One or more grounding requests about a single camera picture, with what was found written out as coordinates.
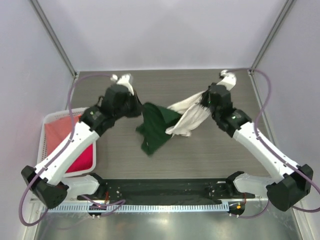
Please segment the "white and green t shirt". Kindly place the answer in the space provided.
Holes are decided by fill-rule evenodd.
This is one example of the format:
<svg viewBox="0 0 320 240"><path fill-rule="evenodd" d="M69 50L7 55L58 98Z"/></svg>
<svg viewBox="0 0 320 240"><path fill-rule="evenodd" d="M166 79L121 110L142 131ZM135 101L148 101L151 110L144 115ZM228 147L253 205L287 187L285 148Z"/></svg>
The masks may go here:
<svg viewBox="0 0 320 240"><path fill-rule="evenodd" d="M209 116L206 91L200 91L167 107L146 102L142 124L135 131L143 136L141 150L152 156L174 136L190 137Z"/></svg>

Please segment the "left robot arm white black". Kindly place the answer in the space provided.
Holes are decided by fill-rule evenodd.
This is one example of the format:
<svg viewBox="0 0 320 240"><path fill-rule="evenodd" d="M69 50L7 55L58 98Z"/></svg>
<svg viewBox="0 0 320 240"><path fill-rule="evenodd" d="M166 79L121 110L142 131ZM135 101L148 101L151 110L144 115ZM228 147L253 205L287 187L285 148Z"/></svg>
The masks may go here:
<svg viewBox="0 0 320 240"><path fill-rule="evenodd" d="M122 117L141 114L142 105L132 85L114 83L107 88L100 105L87 108L62 143L35 167L25 166L21 175L31 192L48 208L53 209L66 198L80 195L100 200L107 192L106 182L97 174L65 178L75 160Z"/></svg>

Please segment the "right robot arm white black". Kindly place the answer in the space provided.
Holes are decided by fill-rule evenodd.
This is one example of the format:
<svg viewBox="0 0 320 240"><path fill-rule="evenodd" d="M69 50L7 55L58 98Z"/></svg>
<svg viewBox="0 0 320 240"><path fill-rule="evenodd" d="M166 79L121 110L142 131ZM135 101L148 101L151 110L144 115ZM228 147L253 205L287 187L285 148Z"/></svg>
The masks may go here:
<svg viewBox="0 0 320 240"><path fill-rule="evenodd" d="M269 177L258 177L235 172L225 185L228 196L250 193L267 197L285 212L310 193L313 169L287 157L260 133L245 112L233 107L231 93L224 85L212 83L205 92L205 101L219 129L243 145L269 173Z"/></svg>

